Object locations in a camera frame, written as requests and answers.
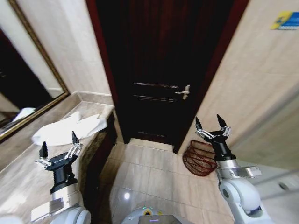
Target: wooden cabinet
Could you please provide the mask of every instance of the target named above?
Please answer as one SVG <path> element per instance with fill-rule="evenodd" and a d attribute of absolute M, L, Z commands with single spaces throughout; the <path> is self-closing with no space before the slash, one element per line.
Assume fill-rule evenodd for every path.
<path fill-rule="evenodd" d="M 103 197 L 103 195 L 100 195 L 99 175 L 105 165 L 105 162 L 111 152 L 112 147 L 115 144 L 117 137 L 114 127 L 113 114 L 110 115 L 107 123 L 107 128 L 101 131 L 106 132 L 106 135 L 102 139 L 102 143 L 100 144 L 93 158 L 91 159 L 86 174 L 86 183 L 83 194 L 83 200 L 85 207 L 90 211 L 92 215 L 92 223 L 93 220 L 96 219 L 96 216 L 100 209 L 100 202 L 102 201 Z"/>

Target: mirror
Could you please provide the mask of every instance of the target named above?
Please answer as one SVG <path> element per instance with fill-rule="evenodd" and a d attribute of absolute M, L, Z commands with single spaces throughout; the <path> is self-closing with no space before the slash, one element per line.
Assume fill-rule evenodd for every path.
<path fill-rule="evenodd" d="M 0 2 L 0 140 L 69 95 L 15 0 Z"/>

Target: tile floor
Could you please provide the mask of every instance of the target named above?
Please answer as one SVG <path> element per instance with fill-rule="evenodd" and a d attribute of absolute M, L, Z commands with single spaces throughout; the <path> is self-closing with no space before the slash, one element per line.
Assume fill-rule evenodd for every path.
<path fill-rule="evenodd" d="M 103 199 L 98 223 L 119 224 L 143 206 L 183 216 L 196 224 L 234 223 L 218 190 L 216 174 L 193 175 L 185 168 L 182 155 L 118 143 L 99 178 Z"/>

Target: door handle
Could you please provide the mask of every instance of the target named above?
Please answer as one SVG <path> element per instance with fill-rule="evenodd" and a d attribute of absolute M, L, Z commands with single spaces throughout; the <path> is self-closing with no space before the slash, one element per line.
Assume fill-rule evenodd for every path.
<path fill-rule="evenodd" d="M 183 99 L 187 99 L 188 94 L 190 93 L 189 89 L 190 89 L 190 85 L 187 85 L 187 86 L 185 86 L 185 90 L 184 91 L 174 92 L 174 93 L 176 93 L 176 94 L 183 94 Z"/>

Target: door threshold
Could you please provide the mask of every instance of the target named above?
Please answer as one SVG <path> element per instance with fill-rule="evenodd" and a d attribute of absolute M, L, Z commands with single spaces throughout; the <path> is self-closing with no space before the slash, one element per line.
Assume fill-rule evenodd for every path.
<path fill-rule="evenodd" d="M 164 144 L 164 143 L 160 143 L 160 142 L 154 142 L 154 141 L 147 141 L 147 140 L 142 140 L 142 139 L 131 138 L 131 141 L 129 142 L 129 144 L 143 146 L 143 147 L 149 147 L 149 148 L 156 148 L 156 149 L 161 149 L 161 150 L 170 151 L 170 152 L 173 151 L 172 145 L 168 145 L 168 144 Z"/>

